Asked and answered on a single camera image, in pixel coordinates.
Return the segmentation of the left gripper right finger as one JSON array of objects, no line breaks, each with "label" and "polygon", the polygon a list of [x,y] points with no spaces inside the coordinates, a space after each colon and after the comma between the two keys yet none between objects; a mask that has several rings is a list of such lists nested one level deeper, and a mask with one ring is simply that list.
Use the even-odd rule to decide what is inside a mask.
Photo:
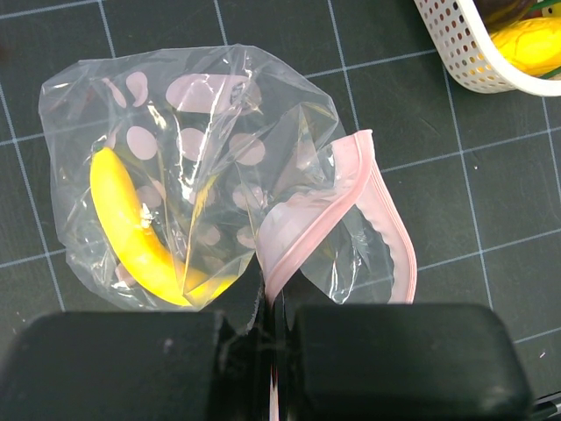
[{"label": "left gripper right finger", "polygon": [[525,420],[505,325],[475,304],[308,305],[278,354],[284,420]]}]

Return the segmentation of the clear pink-dotted zip bag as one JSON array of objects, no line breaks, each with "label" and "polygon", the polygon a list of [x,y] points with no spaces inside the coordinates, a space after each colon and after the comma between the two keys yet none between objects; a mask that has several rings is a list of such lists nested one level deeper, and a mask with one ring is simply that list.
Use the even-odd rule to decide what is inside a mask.
[{"label": "clear pink-dotted zip bag", "polygon": [[[254,46],[166,49],[75,63],[45,82],[39,116],[66,261],[114,312],[216,312],[255,331],[276,419],[278,354],[308,305],[410,304],[416,258],[372,134],[346,134],[331,97]],[[209,280],[204,306],[141,287],[90,192],[94,153],[127,169],[160,242]]]}]

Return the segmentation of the yellow toy banana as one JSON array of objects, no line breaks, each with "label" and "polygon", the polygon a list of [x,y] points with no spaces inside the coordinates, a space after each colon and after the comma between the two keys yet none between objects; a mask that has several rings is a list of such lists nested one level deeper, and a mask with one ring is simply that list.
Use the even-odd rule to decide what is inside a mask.
[{"label": "yellow toy banana", "polygon": [[136,282],[165,302],[202,307],[224,293],[237,279],[226,275],[209,280],[187,269],[160,242],[131,177],[108,147],[94,153],[90,192],[103,231],[120,262]]}]

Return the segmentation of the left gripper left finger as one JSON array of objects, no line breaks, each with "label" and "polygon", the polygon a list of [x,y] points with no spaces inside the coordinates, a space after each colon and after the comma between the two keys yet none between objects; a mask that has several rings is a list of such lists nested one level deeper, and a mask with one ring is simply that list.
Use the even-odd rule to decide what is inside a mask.
[{"label": "left gripper left finger", "polygon": [[1,367],[4,420],[265,420],[255,331],[216,312],[36,319]]}]

